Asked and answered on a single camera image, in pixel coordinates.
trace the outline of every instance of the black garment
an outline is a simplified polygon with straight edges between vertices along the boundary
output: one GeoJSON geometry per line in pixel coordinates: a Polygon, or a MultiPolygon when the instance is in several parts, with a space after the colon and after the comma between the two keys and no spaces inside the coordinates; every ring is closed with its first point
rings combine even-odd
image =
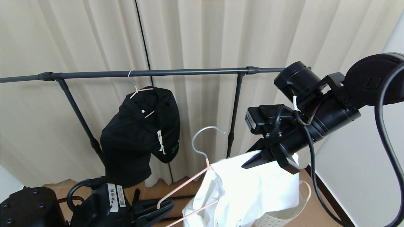
{"type": "Polygon", "coordinates": [[[164,163],[178,153],[179,112],[173,94],[163,88],[145,88],[154,90],[140,91],[132,99],[132,94],[127,95],[101,134],[105,175],[123,187],[134,186],[151,175],[151,153],[164,163]]]}

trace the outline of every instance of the curtain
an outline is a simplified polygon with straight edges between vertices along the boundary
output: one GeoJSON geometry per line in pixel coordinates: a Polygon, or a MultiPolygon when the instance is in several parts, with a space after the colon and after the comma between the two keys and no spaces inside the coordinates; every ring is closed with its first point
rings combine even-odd
{"type": "MultiPolygon", "coordinates": [[[[0,2],[1,77],[45,71],[312,66],[320,77],[346,73],[357,60],[379,53],[403,1],[138,0],[0,2]]],[[[250,106],[289,101],[273,84],[276,74],[244,76],[231,156],[259,136],[244,115],[250,106]]],[[[149,77],[133,79],[138,87],[149,77]]],[[[156,76],[170,89],[181,116],[180,150],[170,163],[173,180],[204,167],[191,148],[193,135],[214,125],[229,131],[236,75],[156,76]]],[[[127,78],[67,80],[95,138],[134,91],[127,78]]],[[[0,86],[0,164],[26,186],[76,181],[104,174],[103,166],[56,82],[0,86]]],[[[227,136],[203,132],[195,146],[211,162],[226,157],[227,136]]],[[[306,149],[299,163],[309,162],[306,149]]],[[[152,176],[171,183],[167,164],[152,158],[152,176]]]]}

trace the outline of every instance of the tiled floor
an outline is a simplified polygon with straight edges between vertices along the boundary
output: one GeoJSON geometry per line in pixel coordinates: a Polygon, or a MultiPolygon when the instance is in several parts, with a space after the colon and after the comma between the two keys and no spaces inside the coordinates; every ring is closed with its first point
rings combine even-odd
{"type": "MultiPolygon", "coordinates": [[[[311,185],[311,189],[313,190],[311,178],[305,171],[302,171],[300,173],[300,178],[301,178],[301,180],[308,182],[311,185]]],[[[149,187],[149,188],[145,187],[144,182],[142,182],[136,186],[125,189],[125,195],[126,195],[128,201],[132,202],[132,199],[133,199],[133,196],[135,193],[135,189],[138,188],[141,191],[141,194],[140,194],[141,200],[157,199],[157,198],[161,198],[161,197],[165,196],[168,192],[172,191],[174,188],[178,187],[180,184],[182,184],[186,180],[187,179],[182,179],[181,181],[171,184],[170,186],[167,185],[164,181],[160,180],[153,187],[149,187]]],[[[201,182],[202,182],[202,179],[200,179],[198,182],[191,182],[190,184],[186,185],[181,190],[177,191],[172,196],[195,195],[195,193],[199,189],[201,182]]],[[[49,185],[44,185],[44,186],[52,188],[55,191],[57,198],[60,199],[60,198],[65,198],[68,191],[70,190],[70,188],[75,184],[76,184],[76,182],[74,182],[72,180],[66,180],[66,181],[60,182],[58,184],[49,184],[49,185]]],[[[303,197],[307,196],[307,194],[308,194],[307,187],[304,187],[302,185],[301,193],[302,193],[303,197]]],[[[86,188],[86,187],[81,187],[74,193],[74,195],[81,196],[84,199],[87,198],[90,194],[91,194],[91,189],[86,188]]],[[[190,199],[174,200],[174,203],[175,203],[174,210],[167,217],[182,216],[181,210],[188,203],[189,200],[190,199]]],[[[66,203],[62,203],[61,208],[62,208],[63,214],[65,215],[66,220],[71,219],[72,212],[69,210],[66,203]]],[[[169,223],[171,223],[171,222],[160,222],[155,226],[163,227],[163,226],[168,225],[169,223]]],[[[180,226],[183,226],[183,224],[179,223],[179,224],[175,225],[175,227],[180,227],[180,226]]],[[[304,209],[304,211],[300,214],[299,217],[297,217],[293,221],[291,221],[286,227],[323,227],[323,226],[337,227],[339,225],[337,223],[335,223],[326,214],[326,212],[321,207],[319,201],[317,200],[317,197],[313,193],[309,202],[307,203],[307,206],[304,209]]]]}

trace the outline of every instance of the white shirt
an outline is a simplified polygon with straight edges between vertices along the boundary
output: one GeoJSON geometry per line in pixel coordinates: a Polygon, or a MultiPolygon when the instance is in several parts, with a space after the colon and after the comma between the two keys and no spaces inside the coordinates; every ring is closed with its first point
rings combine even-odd
{"type": "Polygon", "coordinates": [[[219,199],[184,220],[186,227],[249,227],[265,212],[299,204],[299,174],[290,174],[270,162],[242,168],[259,151],[213,163],[195,197],[182,210],[183,216],[219,199]]]}

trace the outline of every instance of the clothes hanger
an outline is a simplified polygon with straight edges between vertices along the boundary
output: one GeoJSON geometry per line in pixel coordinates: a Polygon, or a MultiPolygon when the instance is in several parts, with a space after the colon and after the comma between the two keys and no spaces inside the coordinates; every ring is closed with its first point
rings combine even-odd
{"type": "MultiPolygon", "coordinates": [[[[138,89],[137,89],[137,86],[136,86],[136,83],[133,82],[133,81],[130,79],[130,73],[131,73],[132,71],[133,71],[133,70],[129,71],[129,73],[128,73],[128,79],[129,79],[130,82],[132,82],[132,83],[135,85],[136,91],[132,94],[132,96],[130,97],[130,99],[133,98],[133,97],[135,96],[135,94],[139,93],[139,91],[154,90],[154,88],[146,88],[146,89],[140,89],[140,90],[138,90],[138,89]]],[[[151,113],[149,113],[148,115],[146,115],[145,118],[147,118],[148,116],[150,116],[150,115],[151,115],[152,113],[154,113],[154,112],[155,112],[155,110],[153,110],[151,113]]]]}
{"type": "MultiPolygon", "coordinates": [[[[176,191],[178,191],[179,189],[183,188],[183,187],[184,187],[185,185],[187,185],[189,182],[191,182],[192,180],[194,180],[195,178],[197,178],[198,176],[200,176],[201,174],[203,174],[204,172],[206,172],[207,170],[210,170],[210,169],[212,168],[212,166],[209,164],[208,156],[207,156],[204,152],[198,151],[198,150],[195,148],[195,146],[194,146],[195,138],[199,135],[199,133],[201,133],[202,131],[204,131],[204,130],[206,130],[206,129],[208,129],[208,128],[214,128],[214,129],[218,130],[221,134],[226,134],[226,132],[222,132],[222,130],[220,130],[218,127],[215,127],[215,126],[208,126],[208,127],[205,127],[205,128],[203,128],[203,129],[199,130],[199,131],[193,136],[193,138],[192,138],[192,149],[193,149],[196,153],[199,153],[199,154],[202,154],[203,156],[205,156],[206,168],[203,169],[202,171],[200,171],[199,173],[197,173],[195,176],[193,176],[193,177],[191,177],[190,179],[188,179],[186,182],[184,182],[183,184],[181,184],[180,186],[178,186],[176,189],[174,189],[174,190],[171,191],[170,193],[168,193],[168,194],[167,194],[166,196],[164,196],[162,199],[160,199],[160,201],[158,201],[158,203],[157,203],[157,209],[160,209],[160,204],[161,204],[161,202],[164,201],[165,199],[167,199],[170,195],[174,194],[176,191]]],[[[189,216],[191,216],[191,215],[194,215],[194,214],[198,213],[199,211],[204,210],[205,208],[207,208],[207,207],[209,207],[209,206],[211,206],[211,205],[217,203],[218,201],[219,201],[219,200],[215,200],[215,201],[211,202],[210,204],[208,204],[208,205],[206,205],[206,206],[200,208],[199,210],[196,210],[196,211],[192,212],[191,214],[189,214],[189,215],[187,215],[187,216],[185,216],[185,217],[183,217],[183,218],[181,218],[181,219],[179,219],[179,220],[177,220],[177,221],[175,221],[175,222],[173,222],[173,223],[167,225],[166,227],[173,226],[173,225],[175,225],[175,224],[181,222],[182,220],[186,219],[187,217],[189,217],[189,216]]]]}

